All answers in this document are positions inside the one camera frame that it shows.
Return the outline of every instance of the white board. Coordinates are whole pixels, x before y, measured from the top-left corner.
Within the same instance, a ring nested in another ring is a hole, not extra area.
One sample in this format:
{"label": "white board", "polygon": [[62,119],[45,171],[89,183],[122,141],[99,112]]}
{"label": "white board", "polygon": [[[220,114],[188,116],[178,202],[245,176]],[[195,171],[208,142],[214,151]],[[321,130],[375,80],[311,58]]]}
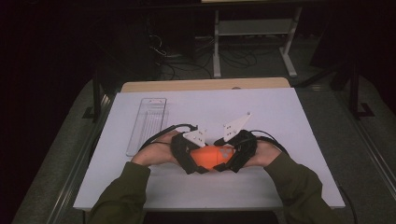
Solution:
{"label": "white board", "polygon": [[[131,158],[125,152],[143,98],[166,98],[168,126],[180,123],[207,129],[206,142],[223,135],[223,124],[252,114],[246,130],[271,134],[298,163],[316,172],[322,197],[331,207],[344,207],[332,174],[292,88],[224,91],[158,91],[119,93],[111,108],[74,207],[90,210]],[[257,210],[281,207],[275,185],[260,167],[204,175],[186,175],[174,164],[151,166],[148,210]]]}

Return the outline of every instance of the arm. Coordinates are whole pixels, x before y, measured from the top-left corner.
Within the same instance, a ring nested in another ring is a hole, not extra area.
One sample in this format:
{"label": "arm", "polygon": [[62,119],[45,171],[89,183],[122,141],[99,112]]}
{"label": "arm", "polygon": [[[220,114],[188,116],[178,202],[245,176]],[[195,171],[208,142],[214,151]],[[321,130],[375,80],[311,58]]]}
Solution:
{"label": "arm", "polygon": [[272,177],[284,205],[286,220],[294,223],[341,223],[321,198],[322,184],[307,167],[297,164],[269,143],[259,142],[246,166],[263,166]]}
{"label": "arm", "polygon": [[153,164],[173,162],[169,143],[177,132],[166,133],[126,162],[119,178],[102,193],[91,210],[89,223],[140,223],[146,202],[146,186]]}

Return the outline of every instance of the person's right hand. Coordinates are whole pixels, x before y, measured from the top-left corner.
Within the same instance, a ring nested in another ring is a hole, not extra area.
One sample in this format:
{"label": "person's right hand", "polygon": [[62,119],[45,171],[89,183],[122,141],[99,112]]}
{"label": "person's right hand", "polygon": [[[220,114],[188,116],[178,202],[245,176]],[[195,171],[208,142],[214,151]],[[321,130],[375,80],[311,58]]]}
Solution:
{"label": "person's right hand", "polygon": [[262,166],[265,167],[276,159],[281,151],[269,142],[257,141],[256,154],[247,161],[244,167]]}

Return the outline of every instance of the person's left hand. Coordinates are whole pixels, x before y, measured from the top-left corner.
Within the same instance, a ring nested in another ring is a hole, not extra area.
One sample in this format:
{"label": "person's left hand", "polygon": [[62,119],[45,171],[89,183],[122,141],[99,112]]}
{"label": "person's left hand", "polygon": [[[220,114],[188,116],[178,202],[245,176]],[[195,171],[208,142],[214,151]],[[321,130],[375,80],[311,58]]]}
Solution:
{"label": "person's left hand", "polygon": [[131,162],[144,166],[159,165],[167,162],[172,162],[178,165],[170,147],[172,137],[177,134],[178,131],[171,131],[158,137],[153,141],[153,143],[144,147],[134,155]]}

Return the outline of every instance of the table leg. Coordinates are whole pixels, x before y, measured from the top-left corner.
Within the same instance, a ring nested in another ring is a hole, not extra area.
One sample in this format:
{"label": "table leg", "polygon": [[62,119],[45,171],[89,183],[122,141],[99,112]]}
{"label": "table leg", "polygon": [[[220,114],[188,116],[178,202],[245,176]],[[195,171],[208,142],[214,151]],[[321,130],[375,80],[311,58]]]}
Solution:
{"label": "table leg", "polygon": [[213,77],[220,78],[220,59],[219,59],[219,11],[216,10],[215,17],[215,52],[213,53]]}
{"label": "table leg", "polygon": [[294,34],[298,25],[298,20],[300,18],[301,11],[302,11],[301,7],[296,8],[296,11],[294,12],[293,20],[290,23],[290,28],[289,28],[288,36],[286,38],[286,42],[283,47],[279,48],[280,54],[282,55],[283,58],[283,62],[285,63],[286,68],[288,69],[289,72],[289,76],[291,77],[297,77],[297,73],[289,57],[289,49],[291,46],[291,41],[294,38]]}

